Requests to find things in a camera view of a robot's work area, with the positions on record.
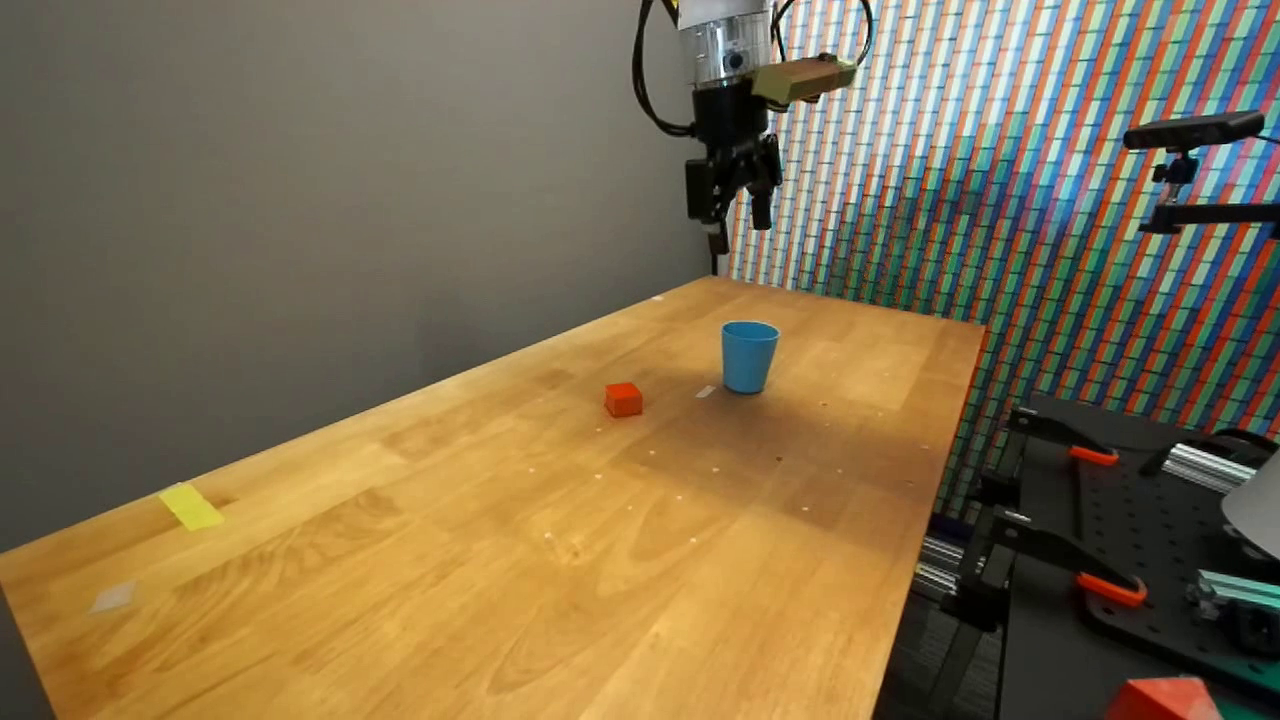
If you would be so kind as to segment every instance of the yellow tape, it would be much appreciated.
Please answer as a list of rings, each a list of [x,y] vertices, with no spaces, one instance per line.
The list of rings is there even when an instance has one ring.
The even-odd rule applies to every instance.
[[[200,495],[195,486],[178,483],[160,491],[160,502],[173,512],[188,530],[200,530],[223,524],[223,514]]]

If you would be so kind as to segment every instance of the blue cup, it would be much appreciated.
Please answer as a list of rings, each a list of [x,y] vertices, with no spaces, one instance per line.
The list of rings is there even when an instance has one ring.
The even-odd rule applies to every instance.
[[[724,387],[742,395],[763,391],[780,334],[778,328],[764,323],[726,323],[721,331]]]

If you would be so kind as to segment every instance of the wooden table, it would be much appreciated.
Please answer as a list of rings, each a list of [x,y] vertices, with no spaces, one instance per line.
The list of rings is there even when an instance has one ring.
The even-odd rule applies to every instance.
[[[782,331],[769,386],[699,398],[732,319]],[[867,717],[982,334],[696,281],[195,479],[219,527],[145,497],[0,583],[64,717]]]

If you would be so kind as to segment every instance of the red object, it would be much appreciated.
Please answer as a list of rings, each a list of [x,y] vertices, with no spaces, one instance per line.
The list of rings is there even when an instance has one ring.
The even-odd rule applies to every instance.
[[[1129,680],[1107,708],[1105,720],[1222,720],[1199,678]]]
[[[604,406],[614,418],[639,415],[644,413],[644,396],[632,383],[604,386]]]
[[[1138,579],[1137,591],[1121,588],[1120,585],[1112,585],[1111,583],[1088,573],[1080,573],[1076,575],[1075,582],[1082,588],[1092,593],[1101,594],[1110,601],[1119,602],[1125,607],[1138,607],[1142,605],[1142,601],[1147,600],[1147,584],[1143,583],[1140,578]]]
[[[1068,455],[1085,462],[1093,462],[1094,465],[1111,466],[1120,461],[1120,455],[1112,452],[1111,455],[1103,455],[1085,447],[1073,447],[1068,451]]]

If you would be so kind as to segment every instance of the gray wall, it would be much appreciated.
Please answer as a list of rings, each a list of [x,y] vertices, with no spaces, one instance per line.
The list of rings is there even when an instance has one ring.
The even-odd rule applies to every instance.
[[[636,9],[0,4],[0,550],[705,274]]]

